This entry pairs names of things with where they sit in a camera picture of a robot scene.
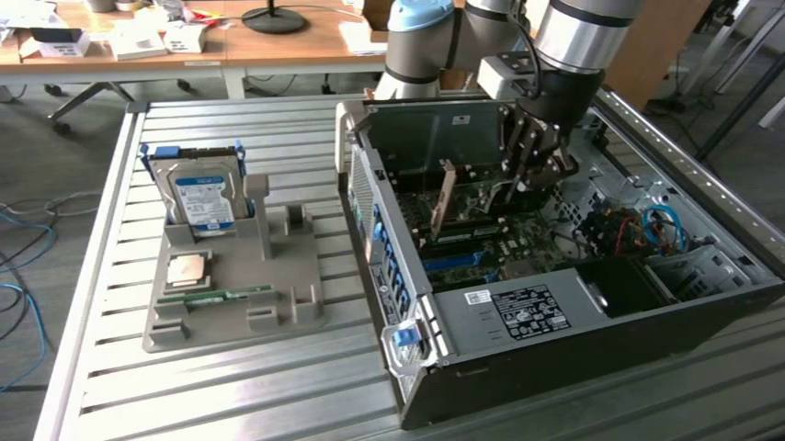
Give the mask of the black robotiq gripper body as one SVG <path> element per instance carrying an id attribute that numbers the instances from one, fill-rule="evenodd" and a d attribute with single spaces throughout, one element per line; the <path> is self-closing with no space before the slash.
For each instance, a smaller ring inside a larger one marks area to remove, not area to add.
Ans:
<path id="1" fill-rule="evenodd" d="M 567 146 L 603 80 L 603 73 L 548 70 L 538 81 L 540 93 L 524 79 L 510 83 L 511 114 L 500 125 L 502 170 L 510 179 L 504 201 L 538 191 L 579 172 Z"/>

